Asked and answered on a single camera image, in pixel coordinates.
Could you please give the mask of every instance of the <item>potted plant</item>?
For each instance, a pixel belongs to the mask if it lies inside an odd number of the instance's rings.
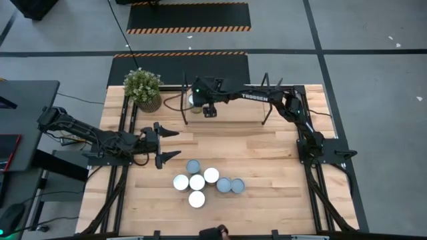
[[[123,84],[125,85],[125,95],[144,112],[153,113],[161,106],[161,96],[159,85],[160,75],[150,73],[139,68],[131,70],[127,74]]]

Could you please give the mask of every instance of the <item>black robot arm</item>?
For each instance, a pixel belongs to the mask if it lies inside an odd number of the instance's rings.
[[[324,154],[324,136],[320,132],[314,131],[303,109],[302,102],[298,99],[295,91],[291,87],[283,90],[280,87],[280,83],[275,87],[244,85],[236,88],[229,85],[224,79],[215,79],[213,77],[197,78],[191,86],[193,105],[194,107],[202,107],[208,104],[209,107],[203,108],[205,117],[216,117],[214,103],[228,103],[230,100],[235,99],[271,103],[286,121],[294,123],[302,132],[307,140],[308,153],[312,157],[322,156]]]
[[[153,128],[143,128],[139,136],[125,131],[104,131],[74,119],[61,107],[44,107],[37,122],[39,129],[44,133],[64,130],[91,142],[97,147],[99,158],[110,155],[120,159],[131,155],[156,153],[155,165],[161,169],[162,164],[181,153],[181,151],[161,152],[159,137],[171,137],[179,133],[164,129],[157,122]]]

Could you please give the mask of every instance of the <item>wooden tabletop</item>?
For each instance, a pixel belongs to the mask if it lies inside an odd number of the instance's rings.
[[[310,109],[329,113],[321,85],[306,85]],[[101,129],[117,130],[123,104],[123,87],[109,87],[101,119]],[[164,93],[162,98],[177,93]],[[179,109],[179,98],[169,105]],[[260,109],[260,103],[242,101],[239,107]],[[125,130],[129,129],[128,109]],[[233,107],[218,108],[218,115],[234,116]],[[268,105],[264,105],[266,114]],[[194,114],[188,111],[187,116]],[[198,235],[202,229],[224,224],[232,235],[267,235],[272,229],[279,234],[315,233],[304,167],[298,160],[297,129],[286,122],[274,109],[267,123],[258,121],[226,122],[203,120],[185,125],[179,111],[163,106],[155,113],[137,114],[135,134],[143,127],[159,121],[166,129],[179,131],[175,137],[161,140],[162,151],[181,150],[162,170],[153,160],[145,167],[132,165],[127,178],[121,235]],[[334,137],[332,120],[325,115],[312,115],[314,128],[326,138]],[[144,162],[143,156],[136,161]],[[189,159],[199,159],[201,169],[215,167],[220,177],[241,178],[246,184],[242,194],[219,193],[215,187],[203,190],[206,196],[201,209],[189,206],[188,193],[173,188],[173,178],[185,174]],[[356,215],[346,176],[337,169],[323,165],[330,201],[347,222],[357,228]],[[110,167],[103,167],[86,185],[76,232],[85,229],[105,201]],[[115,206],[110,214],[112,230]],[[320,203],[322,227],[326,220]]]

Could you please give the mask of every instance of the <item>concrete floor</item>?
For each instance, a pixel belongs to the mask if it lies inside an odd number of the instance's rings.
[[[165,0],[165,2],[194,2]],[[314,49],[302,0],[247,0],[249,33],[128,35],[134,50]],[[122,27],[130,6],[113,8]],[[427,48],[427,1],[310,0],[323,49]],[[14,7],[0,1],[0,33]],[[10,52],[125,51],[126,43],[107,0],[61,0],[40,22],[17,16],[0,56]],[[351,149],[368,225],[374,233],[427,236],[427,55],[327,55],[332,87]],[[324,83],[315,55],[248,56],[252,83],[264,72],[272,82]],[[112,57],[0,57],[0,77],[59,80],[59,92],[104,101]],[[55,104],[82,121],[98,125],[102,106],[57,96]],[[48,137],[44,151],[63,149]],[[74,217],[79,203],[45,206],[41,220]],[[50,224],[48,233],[26,232],[24,239],[74,233],[77,221]]]

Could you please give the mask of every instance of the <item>red object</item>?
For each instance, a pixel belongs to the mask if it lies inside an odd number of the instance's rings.
[[[15,146],[12,149],[12,151],[10,152],[10,155],[9,155],[9,157],[7,159],[6,166],[5,166],[4,169],[0,169],[0,171],[6,171],[7,168],[9,167],[12,159],[13,159],[13,156],[15,155],[16,149],[18,148],[18,144],[19,144],[19,141],[21,140],[21,136],[22,135],[18,135],[18,134],[0,134],[0,136],[15,136],[16,137]]]

